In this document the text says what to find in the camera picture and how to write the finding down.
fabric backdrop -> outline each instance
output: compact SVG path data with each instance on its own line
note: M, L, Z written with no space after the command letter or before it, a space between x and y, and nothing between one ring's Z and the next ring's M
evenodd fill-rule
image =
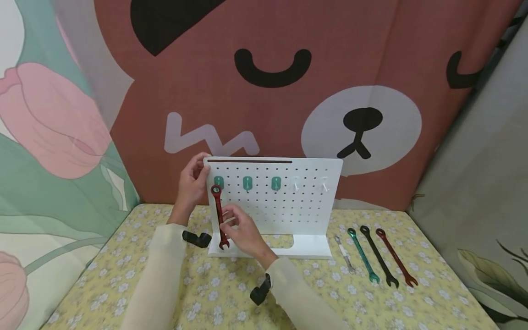
M437 152L418 187L423 197L409 210L504 330L528 328L526 59L525 22Z
M204 3L95 0L140 197L204 150L340 157L337 208L404 210L520 0Z
M0 1L0 330L37 330L138 196L48 0Z

pegboard hook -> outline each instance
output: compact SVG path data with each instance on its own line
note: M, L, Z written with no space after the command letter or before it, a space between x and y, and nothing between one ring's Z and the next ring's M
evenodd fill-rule
M326 186L327 181L328 181L328 178L326 176L321 178L321 183L323 185L323 190L325 193L330 191L330 189Z
M293 181L293 184L294 184L294 190L295 192L298 192L299 191L299 177L298 176L294 176L292 178L292 181Z

black wrist strap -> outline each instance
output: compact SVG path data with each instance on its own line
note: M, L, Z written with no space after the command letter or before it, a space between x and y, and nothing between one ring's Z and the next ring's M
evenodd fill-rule
M266 279L264 280L264 283L262 283L260 287L253 289L249 297L257 306L259 306L264 302L264 300L266 300L269 289L271 289L271 278L269 277L269 274L266 273Z
M183 231L182 237L184 241L194 244L202 249L208 247L212 239L211 235L207 233L201 233L198 237L196 234L188 232L186 230Z

white zigzag pattern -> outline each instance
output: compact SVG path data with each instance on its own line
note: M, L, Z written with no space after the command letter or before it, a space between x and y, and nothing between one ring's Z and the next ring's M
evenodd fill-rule
M220 136L218 136L213 125L203 125L182 135L182 116L177 112L168 114L165 129L166 152L175 154L202 140L205 140L213 156L231 156L242 148L250 156L254 156L260 151L255 136L250 131L243 131L226 144L222 144Z

ratcheting wrench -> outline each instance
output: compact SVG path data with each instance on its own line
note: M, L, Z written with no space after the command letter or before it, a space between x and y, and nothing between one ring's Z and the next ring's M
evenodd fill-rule
M334 237L334 239L337 242L337 244L339 245L339 249L341 250L341 253L343 254L343 258L345 258L346 265L348 266L348 272L350 274L355 274L356 273L356 269L350 263L350 259L348 258L348 252L346 252L345 248L341 244L341 239L337 235Z
M412 277L409 272L406 270L405 266L403 265L403 262L401 262L400 258L396 254L395 250L392 248L391 243L389 243L389 240L387 239L387 236L385 235L385 231L381 228L376 229L376 234L383 240L385 245L387 246L387 249L389 252L391 252L392 257L398 264L398 266L401 269L401 272L403 273L403 276L405 277L405 283L407 283L408 286L411 288L413 287L412 284L414 283L416 286L418 285L418 281L414 277Z
M217 184L213 185L211 187L211 194L213 195L216 204L216 216L218 217L218 226L220 226L220 224L224 222L224 218L222 215L222 203L220 202L222 188ZM220 229L220 249L223 250L224 245L227 245L229 247L229 241L225 233Z
M365 252L363 252L363 249L361 248L361 245L359 241L357 240L356 231L353 228L349 228L347 230L348 234L352 239L354 240L354 244L356 244L357 250L360 252L361 259L363 259L363 263L365 264L366 269L369 271L369 280L370 282L380 282L380 278L374 273L374 270L372 270L372 267L370 267L370 263L366 258Z
M374 254L376 255L376 258L378 259L378 262L380 263L381 268L383 269L383 272L385 273L385 276L387 277L387 284L391 287L392 283L396 285L396 289L400 286L400 283L398 280L391 274L389 271L389 268L385 264L385 260L381 257L380 252L378 251L378 248L376 247L376 244L374 244L374 241L372 240L372 237L370 236L370 229L369 227L363 225L360 227L360 231L365 235L367 241L369 241L370 247L372 248L372 251L374 251Z

